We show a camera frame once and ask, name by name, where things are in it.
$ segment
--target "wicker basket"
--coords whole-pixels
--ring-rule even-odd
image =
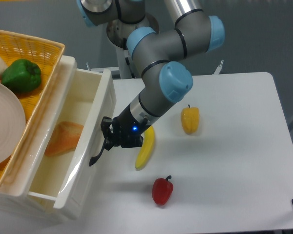
[[[12,155],[0,163],[0,186],[19,157],[19,151],[33,126],[36,113],[42,108],[43,100],[47,98],[47,90],[54,83],[53,74],[63,52],[64,45],[61,43],[0,30],[0,57],[6,64],[9,66],[17,59],[28,59],[36,63],[42,72],[42,84],[39,88],[30,93],[17,95],[25,111],[26,128]]]

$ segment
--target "table surface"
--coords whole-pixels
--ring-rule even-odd
[[[80,219],[47,227],[39,223],[30,233],[293,229],[293,145],[272,76],[193,78],[193,89],[154,124],[156,145],[143,170],[134,167],[138,148],[105,151],[95,165],[95,181]],[[116,116],[144,85],[139,79],[115,80],[114,85]],[[180,122],[188,104],[199,107],[201,117],[198,131],[190,136]],[[152,200],[152,185],[168,175],[174,191],[159,207]],[[0,217],[16,220],[12,214]],[[25,225],[30,226],[28,219],[17,221],[11,232],[26,231]],[[0,230],[4,228],[8,233],[0,221]]]

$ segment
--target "plastic drawer unit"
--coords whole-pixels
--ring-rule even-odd
[[[62,56],[56,83],[35,120],[20,157],[0,187],[0,209],[56,221],[79,216],[96,165],[89,167],[104,137],[100,123],[112,116],[116,96],[111,72],[76,69],[73,57]],[[57,123],[84,126],[76,149],[47,157],[44,151]]]

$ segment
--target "white plate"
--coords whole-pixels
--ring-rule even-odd
[[[0,163],[12,154],[25,125],[25,113],[19,99],[0,84]]]

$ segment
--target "white drawer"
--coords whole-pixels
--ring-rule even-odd
[[[89,167],[90,158],[97,154],[103,143],[101,120],[111,117],[116,97],[109,70],[96,73],[73,69],[73,78],[62,110],[49,129],[44,129],[50,113],[41,113],[37,134],[23,150],[18,162],[0,189],[0,196],[15,199],[26,207],[35,207],[44,214],[77,218],[81,212],[90,184],[95,176],[96,165]],[[50,102],[59,101],[50,95]],[[56,123],[72,121],[84,126],[76,150],[60,156],[43,155]]]

